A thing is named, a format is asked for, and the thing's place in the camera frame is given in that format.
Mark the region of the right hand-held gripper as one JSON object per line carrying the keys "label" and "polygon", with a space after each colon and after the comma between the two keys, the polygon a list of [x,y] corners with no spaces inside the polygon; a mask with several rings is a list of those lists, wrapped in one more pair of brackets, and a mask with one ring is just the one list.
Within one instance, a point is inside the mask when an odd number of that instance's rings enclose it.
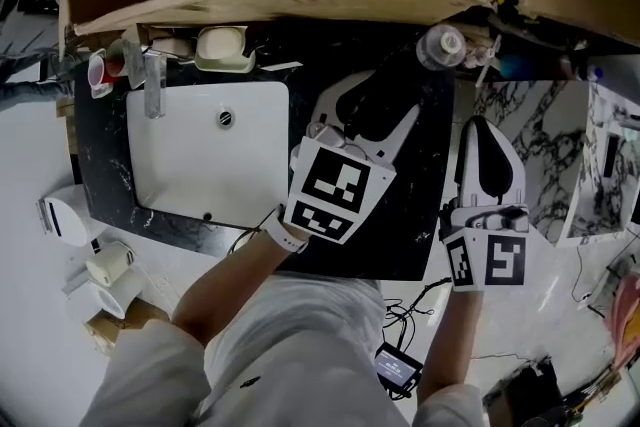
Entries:
{"label": "right hand-held gripper", "polygon": [[[484,291],[525,284],[528,209],[526,173],[511,141],[490,121],[474,116],[464,125],[455,171],[458,203],[440,212],[453,289]],[[482,190],[498,205],[477,206]]]}

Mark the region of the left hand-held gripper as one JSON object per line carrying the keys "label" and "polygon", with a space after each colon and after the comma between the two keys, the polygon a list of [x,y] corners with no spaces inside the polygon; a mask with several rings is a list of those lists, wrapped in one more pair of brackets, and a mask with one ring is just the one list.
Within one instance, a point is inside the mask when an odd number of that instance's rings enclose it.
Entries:
{"label": "left hand-held gripper", "polygon": [[344,244],[362,226],[396,177],[391,166],[420,113],[412,106],[399,121],[376,122],[347,142],[340,131],[340,98],[368,80],[374,70],[344,77],[323,91],[309,131],[291,156],[293,179],[284,221],[311,235]]}

